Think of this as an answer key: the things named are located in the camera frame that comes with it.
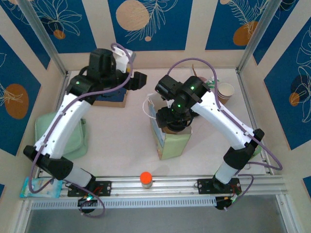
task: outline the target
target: green cloth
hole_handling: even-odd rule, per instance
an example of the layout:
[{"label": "green cloth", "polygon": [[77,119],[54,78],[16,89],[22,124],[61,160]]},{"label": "green cloth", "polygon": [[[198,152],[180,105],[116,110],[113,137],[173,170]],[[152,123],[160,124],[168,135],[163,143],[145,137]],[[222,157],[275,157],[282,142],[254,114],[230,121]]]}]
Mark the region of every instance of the green cloth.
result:
[{"label": "green cloth", "polygon": [[[35,141],[38,141],[53,121],[56,112],[38,117],[35,121]],[[81,119],[74,128],[66,146],[63,156],[73,160],[85,155],[88,149],[88,132],[85,119]]]}]

